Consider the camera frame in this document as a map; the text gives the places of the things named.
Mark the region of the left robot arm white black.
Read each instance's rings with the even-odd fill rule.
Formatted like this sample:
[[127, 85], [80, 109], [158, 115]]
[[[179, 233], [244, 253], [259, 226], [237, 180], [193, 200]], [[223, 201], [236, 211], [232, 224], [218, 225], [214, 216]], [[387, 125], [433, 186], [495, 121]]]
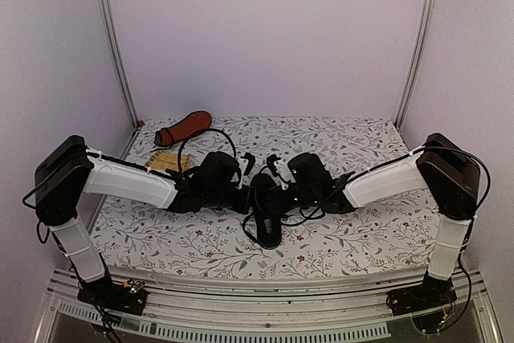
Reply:
[[143, 202], [175, 214], [203, 208], [249, 209], [249, 188], [243, 177], [255, 159], [249, 153], [210, 152], [201, 165], [190, 170], [159, 172], [86, 146], [81, 136], [67, 138], [35, 171], [35, 185], [22, 198], [38, 220], [53, 234], [71, 261], [89, 294], [103, 306], [119, 300], [119, 288], [93, 245], [77, 213], [85, 194], [98, 194]]

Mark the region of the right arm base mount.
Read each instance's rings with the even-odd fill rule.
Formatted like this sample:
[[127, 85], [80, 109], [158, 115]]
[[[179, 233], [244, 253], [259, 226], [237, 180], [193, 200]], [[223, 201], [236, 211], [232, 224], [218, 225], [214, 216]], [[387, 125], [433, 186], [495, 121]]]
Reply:
[[442, 307], [456, 300], [452, 279], [438, 280], [424, 276], [420, 284], [388, 292], [385, 303], [394, 316], [399, 316]]

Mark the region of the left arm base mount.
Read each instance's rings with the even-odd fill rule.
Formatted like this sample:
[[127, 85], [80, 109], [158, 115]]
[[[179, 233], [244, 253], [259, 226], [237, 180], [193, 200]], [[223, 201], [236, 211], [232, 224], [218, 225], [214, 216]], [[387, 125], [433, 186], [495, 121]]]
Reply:
[[114, 283], [109, 277], [80, 285], [79, 301], [98, 308], [141, 316], [146, 306], [148, 292], [133, 280]]

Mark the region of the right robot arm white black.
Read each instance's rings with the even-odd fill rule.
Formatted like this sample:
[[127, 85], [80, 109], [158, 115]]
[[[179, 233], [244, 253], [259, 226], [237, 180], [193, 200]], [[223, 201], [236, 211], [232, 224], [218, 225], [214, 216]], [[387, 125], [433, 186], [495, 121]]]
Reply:
[[430, 278], [415, 291], [415, 300], [424, 308], [433, 307], [446, 295], [444, 281], [451, 278], [476, 211], [490, 190], [480, 183], [491, 181], [487, 166], [476, 155], [440, 133], [431, 134], [423, 145], [400, 157], [338, 179], [331, 177], [314, 153], [302, 153], [289, 161], [270, 157], [267, 164], [280, 180], [281, 212], [310, 207], [307, 219], [316, 213], [352, 213], [382, 199], [429, 190], [440, 220], [427, 268]]

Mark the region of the right aluminium frame post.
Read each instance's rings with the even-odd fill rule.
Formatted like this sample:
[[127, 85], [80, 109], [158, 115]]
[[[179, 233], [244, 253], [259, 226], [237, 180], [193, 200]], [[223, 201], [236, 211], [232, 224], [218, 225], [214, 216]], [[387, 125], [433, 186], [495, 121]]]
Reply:
[[394, 125], [399, 132], [402, 131], [402, 127], [406, 122], [410, 102], [414, 96], [414, 90], [422, 63], [426, 40], [429, 35], [430, 22], [434, 12], [435, 2], [436, 0], [422, 0], [422, 10], [418, 24], [418, 31], [414, 41], [414, 49], [406, 75], [406, 82], [402, 89], [402, 95], [394, 118]]

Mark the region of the left aluminium frame post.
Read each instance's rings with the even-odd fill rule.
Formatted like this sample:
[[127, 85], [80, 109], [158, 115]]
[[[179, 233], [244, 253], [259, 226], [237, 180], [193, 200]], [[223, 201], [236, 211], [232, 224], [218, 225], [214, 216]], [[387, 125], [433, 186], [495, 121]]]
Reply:
[[121, 98], [131, 126], [138, 129], [140, 120], [137, 115], [136, 105], [134, 103], [133, 95], [129, 87], [128, 77], [124, 68], [120, 44], [116, 34], [111, 2], [110, 0], [98, 0], [98, 3], [116, 80], [120, 88]]

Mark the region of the woven bamboo tray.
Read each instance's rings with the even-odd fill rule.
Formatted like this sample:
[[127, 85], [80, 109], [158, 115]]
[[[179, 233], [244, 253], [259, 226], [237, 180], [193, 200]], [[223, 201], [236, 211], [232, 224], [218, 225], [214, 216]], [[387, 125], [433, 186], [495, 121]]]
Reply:
[[181, 155], [181, 158], [178, 158], [178, 155], [175, 153], [157, 151], [145, 163], [145, 167], [164, 171], [170, 169], [178, 172], [180, 168], [182, 171], [186, 171], [188, 169], [189, 162], [190, 155]]

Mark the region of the aluminium frame post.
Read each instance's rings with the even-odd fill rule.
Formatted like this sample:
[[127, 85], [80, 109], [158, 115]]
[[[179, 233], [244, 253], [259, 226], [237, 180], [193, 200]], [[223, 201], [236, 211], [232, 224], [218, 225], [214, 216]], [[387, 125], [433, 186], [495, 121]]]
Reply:
[[394, 125], [399, 132], [402, 131], [402, 127], [406, 122], [410, 102], [414, 96], [414, 90], [422, 63], [426, 40], [429, 35], [430, 22], [434, 12], [435, 2], [436, 0], [422, 0], [422, 10], [418, 24], [418, 31], [414, 41], [414, 49], [406, 75], [406, 82], [402, 89], [402, 95], [394, 118]]
[[116, 80], [120, 88], [121, 98], [131, 126], [138, 129], [140, 120], [137, 115], [136, 105], [134, 103], [133, 95], [129, 87], [128, 77], [124, 68], [120, 44], [116, 34], [111, 2], [110, 0], [98, 0], [98, 3]]

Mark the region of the floral tablecloth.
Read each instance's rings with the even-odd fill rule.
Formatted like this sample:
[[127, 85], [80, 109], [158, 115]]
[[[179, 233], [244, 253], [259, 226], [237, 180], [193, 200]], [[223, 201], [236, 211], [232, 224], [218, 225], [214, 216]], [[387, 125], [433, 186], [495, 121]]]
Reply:
[[[381, 118], [219, 117], [190, 140], [198, 165], [213, 150], [255, 156], [317, 154], [334, 177], [360, 172], [406, 152], [393, 123]], [[107, 264], [146, 272], [236, 280], [363, 276], [430, 262], [439, 223], [426, 190], [375, 202], [350, 214], [302, 223], [293, 211], [276, 249], [250, 240], [253, 220], [227, 210], [172, 214], [122, 198], [104, 201], [91, 236]]]

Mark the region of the red-soled shoe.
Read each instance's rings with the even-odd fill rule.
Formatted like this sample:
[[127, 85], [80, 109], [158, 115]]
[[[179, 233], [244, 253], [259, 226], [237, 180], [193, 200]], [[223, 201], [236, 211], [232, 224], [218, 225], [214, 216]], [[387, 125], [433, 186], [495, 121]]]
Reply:
[[211, 124], [212, 116], [207, 111], [192, 112], [177, 123], [157, 130], [154, 144], [161, 148], [169, 148], [207, 130]]

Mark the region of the black shoe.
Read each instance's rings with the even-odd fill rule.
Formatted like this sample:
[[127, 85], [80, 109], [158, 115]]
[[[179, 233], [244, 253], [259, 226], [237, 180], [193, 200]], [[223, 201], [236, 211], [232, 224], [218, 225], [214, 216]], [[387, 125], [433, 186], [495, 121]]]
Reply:
[[259, 173], [251, 179], [253, 191], [253, 215], [256, 225], [257, 243], [264, 249], [276, 249], [282, 239], [280, 219], [273, 212], [268, 199], [271, 188], [276, 183], [268, 174]]

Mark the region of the front aluminium rail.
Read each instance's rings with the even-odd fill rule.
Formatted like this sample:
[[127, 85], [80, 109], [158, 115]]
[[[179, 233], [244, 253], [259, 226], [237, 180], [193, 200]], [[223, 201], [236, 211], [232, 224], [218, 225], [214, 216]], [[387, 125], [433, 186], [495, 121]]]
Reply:
[[118, 339], [176, 342], [501, 342], [485, 283], [456, 271], [448, 330], [416, 329], [421, 313], [396, 316], [387, 294], [419, 284], [423, 270], [302, 280], [230, 280], [115, 267], [116, 282], [142, 280], [141, 316], [120, 314]]

